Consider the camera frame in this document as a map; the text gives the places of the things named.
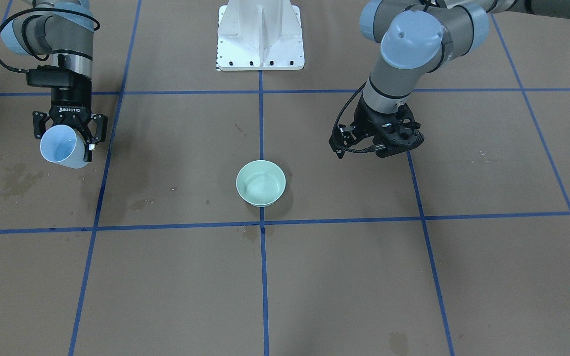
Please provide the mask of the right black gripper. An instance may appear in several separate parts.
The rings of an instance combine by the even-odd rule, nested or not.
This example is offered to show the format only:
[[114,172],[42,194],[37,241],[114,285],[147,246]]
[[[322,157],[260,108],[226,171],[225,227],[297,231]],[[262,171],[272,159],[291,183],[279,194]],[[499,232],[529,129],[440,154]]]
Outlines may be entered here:
[[41,139],[54,123],[68,125],[71,128],[83,128],[84,162],[92,162],[95,145],[105,142],[108,117],[103,114],[92,114],[91,99],[90,79],[77,79],[71,88],[52,88],[48,113],[32,112],[34,138]]

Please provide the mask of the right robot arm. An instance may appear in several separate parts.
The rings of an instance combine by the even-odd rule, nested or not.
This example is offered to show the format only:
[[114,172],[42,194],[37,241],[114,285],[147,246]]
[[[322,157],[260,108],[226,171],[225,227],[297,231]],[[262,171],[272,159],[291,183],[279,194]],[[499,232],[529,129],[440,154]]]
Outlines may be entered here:
[[30,9],[0,25],[0,39],[12,52],[41,62],[6,70],[24,74],[30,87],[50,89],[50,109],[32,113],[33,135],[48,162],[79,169],[104,142],[108,117],[92,111],[94,34],[101,25],[87,0],[32,0]]

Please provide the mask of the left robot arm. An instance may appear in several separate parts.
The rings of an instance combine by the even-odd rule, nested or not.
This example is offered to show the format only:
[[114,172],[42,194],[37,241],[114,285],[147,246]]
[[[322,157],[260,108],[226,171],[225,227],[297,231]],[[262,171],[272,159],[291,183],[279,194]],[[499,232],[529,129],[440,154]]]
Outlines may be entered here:
[[570,19],[570,0],[372,0],[360,16],[363,36],[380,56],[358,99],[350,125],[335,122],[331,149],[380,158],[418,148],[425,137],[408,106],[419,79],[477,49],[489,34],[489,15],[512,11]]

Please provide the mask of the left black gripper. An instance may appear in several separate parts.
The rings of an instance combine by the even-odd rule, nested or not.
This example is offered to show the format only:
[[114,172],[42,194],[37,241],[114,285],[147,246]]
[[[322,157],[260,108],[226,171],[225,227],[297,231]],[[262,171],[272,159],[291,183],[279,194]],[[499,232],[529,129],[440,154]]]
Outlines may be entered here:
[[361,96],[351,125],[355,128],[353,144],[372,137],[374,145],[383,146],[375,151],[380,158],[416,149],[425,141],[421,124],[407,104],[399,106],[395,113],[381,113],[370,108]]

